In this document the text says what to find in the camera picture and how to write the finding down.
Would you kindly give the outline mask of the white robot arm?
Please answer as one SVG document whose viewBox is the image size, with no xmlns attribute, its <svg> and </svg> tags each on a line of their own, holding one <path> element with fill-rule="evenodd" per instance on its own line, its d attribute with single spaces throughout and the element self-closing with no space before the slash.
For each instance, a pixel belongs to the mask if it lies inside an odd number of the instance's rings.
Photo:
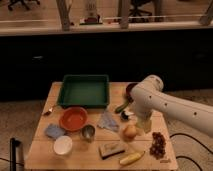
<svg viewBox="0 0 213 171">
<path fill-rule="evenodd" d="M 149 75 L 132 88 L 133 111 L 139 123 L 148 121 L 155 110 L 213 137 L 213 106 L 165 94 L 163 87 L 160 77 Z"/>
</svg>

